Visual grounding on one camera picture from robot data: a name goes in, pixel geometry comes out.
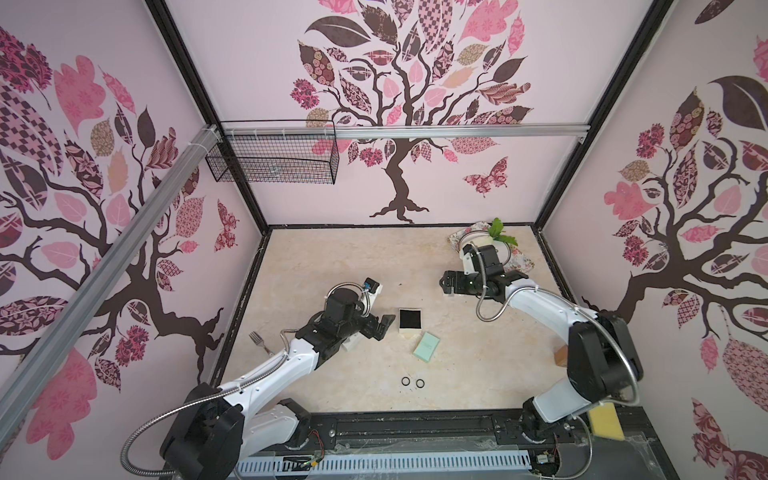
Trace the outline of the white lift-off box base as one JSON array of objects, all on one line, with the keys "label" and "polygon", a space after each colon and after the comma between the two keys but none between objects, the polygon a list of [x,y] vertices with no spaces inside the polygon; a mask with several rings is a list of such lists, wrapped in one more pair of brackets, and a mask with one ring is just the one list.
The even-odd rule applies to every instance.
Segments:
[{"label": "white lift-off box base", "polygon": [[421,330],[422,312],[416,309],[399,310],[399,329],[400,330]]}]

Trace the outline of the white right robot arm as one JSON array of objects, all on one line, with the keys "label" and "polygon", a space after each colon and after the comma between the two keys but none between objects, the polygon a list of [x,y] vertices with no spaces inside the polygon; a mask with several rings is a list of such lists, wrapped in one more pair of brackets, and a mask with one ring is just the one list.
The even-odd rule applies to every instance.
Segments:
[{"label": "white right robot arm", "polygon": [[439,285],[446,295],[473,296],[484,323],[515,309],[554,332],[567,348],[566,376],[523,403],[520,431],[526,441],[544,443],[569,419],[613,403],[640,403],[643,367],[627,322],[607,311],[581,307],[539,286],[526,274],[507,272],[492,244],[468,243],[459,250],[463,269],[446,271]]}]

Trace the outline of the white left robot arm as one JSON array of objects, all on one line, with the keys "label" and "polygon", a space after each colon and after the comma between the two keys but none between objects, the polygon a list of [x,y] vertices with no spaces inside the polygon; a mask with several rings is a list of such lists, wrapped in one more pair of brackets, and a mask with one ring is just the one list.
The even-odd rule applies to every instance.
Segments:
[{"label": "white left robot arm", "polygon": [[183,479],[225,479],[240,461],[267,447],[303,441],[308,413],[278,395],[353,339],[384,339],[394,318],[372,312],[382,289],[372,279],[334,286],[322,310],[269,360],[219,387],[193,389],[160,447],[173,473]]}]

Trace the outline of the white lift-off box lid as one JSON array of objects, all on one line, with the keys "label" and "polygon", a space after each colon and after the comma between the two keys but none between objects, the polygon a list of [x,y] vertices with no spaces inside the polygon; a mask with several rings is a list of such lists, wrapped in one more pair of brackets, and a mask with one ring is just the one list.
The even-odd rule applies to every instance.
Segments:
[{"label": "white lift-off box lid", "polygon": [[361,333],[353,334],[344,340],[342,348],[346,351],[351,351],[362,339],[364,339],[364,336]]}]

